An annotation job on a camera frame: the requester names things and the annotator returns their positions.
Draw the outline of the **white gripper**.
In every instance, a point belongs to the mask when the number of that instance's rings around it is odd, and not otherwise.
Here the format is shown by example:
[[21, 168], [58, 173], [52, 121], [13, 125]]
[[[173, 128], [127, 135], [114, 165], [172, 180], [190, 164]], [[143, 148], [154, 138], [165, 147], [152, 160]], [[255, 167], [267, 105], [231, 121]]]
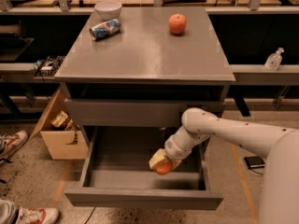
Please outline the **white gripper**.
[[181, 164], [181, 161], [192, 153], [195, 146], [202, 144], [208, 138], [208, 134], [191, 133], [184, 126], [181, 126], [176, 133], [165, 141], [165, 150], [160, 148], [151, 157], [149, 168], [155, 170], [157, 167], [166, 164], [169, 158], [172, 160], [172, 170], [175, 170]]

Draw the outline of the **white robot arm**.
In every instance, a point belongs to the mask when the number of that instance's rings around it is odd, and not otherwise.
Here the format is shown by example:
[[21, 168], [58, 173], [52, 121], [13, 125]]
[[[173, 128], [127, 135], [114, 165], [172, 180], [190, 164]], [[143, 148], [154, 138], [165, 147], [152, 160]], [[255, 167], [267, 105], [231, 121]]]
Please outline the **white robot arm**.
[[258, 224], [299, 224], [298, 129], [221, 119], [189, 108], [177, 132], [149, 160], [149, 168], [168, 174], [212, 135], [265, 160]]

